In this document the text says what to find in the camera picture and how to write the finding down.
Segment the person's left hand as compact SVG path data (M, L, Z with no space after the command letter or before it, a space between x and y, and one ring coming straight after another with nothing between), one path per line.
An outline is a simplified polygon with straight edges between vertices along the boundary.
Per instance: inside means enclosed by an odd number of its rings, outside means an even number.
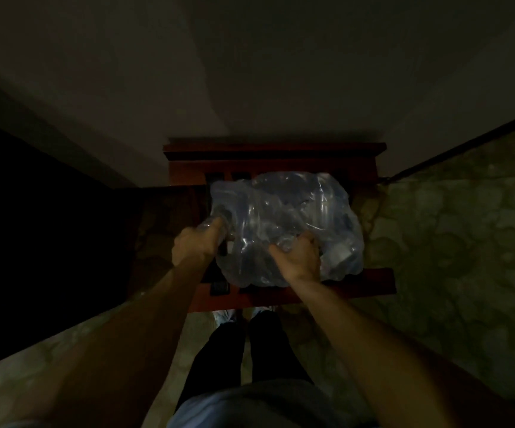
M219 245L214 245L197 228L185 228L174 240L171 250L173 266L195 264L205 269L217 255Z

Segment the clear plastic bag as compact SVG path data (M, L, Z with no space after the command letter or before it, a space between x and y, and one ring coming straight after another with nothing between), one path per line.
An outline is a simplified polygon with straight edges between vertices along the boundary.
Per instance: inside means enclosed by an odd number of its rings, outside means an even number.
M211 217L225 222L216 259L226 281L244 288L288 287L268 248L309 230L320 248L322 281L364 269L361 224L349 195L328 173L269 172L251 180L215 181Z

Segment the person's right hand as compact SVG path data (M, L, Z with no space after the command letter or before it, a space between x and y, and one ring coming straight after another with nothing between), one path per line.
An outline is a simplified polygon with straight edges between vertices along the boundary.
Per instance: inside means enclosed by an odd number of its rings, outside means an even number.
M270 244L268 250L283 279L291 287L304 282L321 282L320 249L316 237L309 230L293 240L289 251L283 251L275 244Z

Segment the person's right forearm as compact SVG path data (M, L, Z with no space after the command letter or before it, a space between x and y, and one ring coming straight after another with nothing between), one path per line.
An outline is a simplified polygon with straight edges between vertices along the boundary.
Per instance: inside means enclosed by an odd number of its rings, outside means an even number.
M288 278L382 428L515 428L515 409L454 363L312 276Z

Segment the person's grey shirt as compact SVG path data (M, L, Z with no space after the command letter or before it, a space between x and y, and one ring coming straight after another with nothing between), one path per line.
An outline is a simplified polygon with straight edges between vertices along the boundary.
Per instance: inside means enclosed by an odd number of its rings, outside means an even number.
M311 383L271 380L190 398L167 428L346 428L346 424Z

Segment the person's left forearm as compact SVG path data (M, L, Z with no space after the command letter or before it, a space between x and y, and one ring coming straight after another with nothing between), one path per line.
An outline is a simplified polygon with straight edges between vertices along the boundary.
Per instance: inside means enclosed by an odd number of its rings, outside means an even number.
M182 259L48 368L2 428L140 428L168 376L212 257Z

